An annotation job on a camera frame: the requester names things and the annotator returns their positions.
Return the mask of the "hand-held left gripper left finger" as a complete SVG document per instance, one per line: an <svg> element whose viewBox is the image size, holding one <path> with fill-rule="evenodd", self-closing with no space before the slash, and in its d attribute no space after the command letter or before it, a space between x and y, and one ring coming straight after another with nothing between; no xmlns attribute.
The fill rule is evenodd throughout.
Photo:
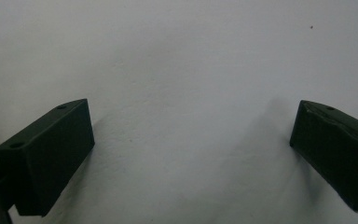
<svg viewBox="0 0 358 224"><path fill-rule="evenodd" d="M58 105L0 145L0 194L21 216L45 216L95 145L86 99Z"/></svg>

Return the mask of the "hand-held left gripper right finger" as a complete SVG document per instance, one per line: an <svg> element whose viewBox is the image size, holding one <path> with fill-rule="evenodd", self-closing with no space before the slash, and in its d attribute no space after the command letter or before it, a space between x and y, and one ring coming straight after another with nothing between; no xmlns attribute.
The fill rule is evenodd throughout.
<svg viewBox="0 0 358 224"><path fill-rule="evenodd" d="M358 213L358 119L332 106L302 100L290 147Z"/></svg>

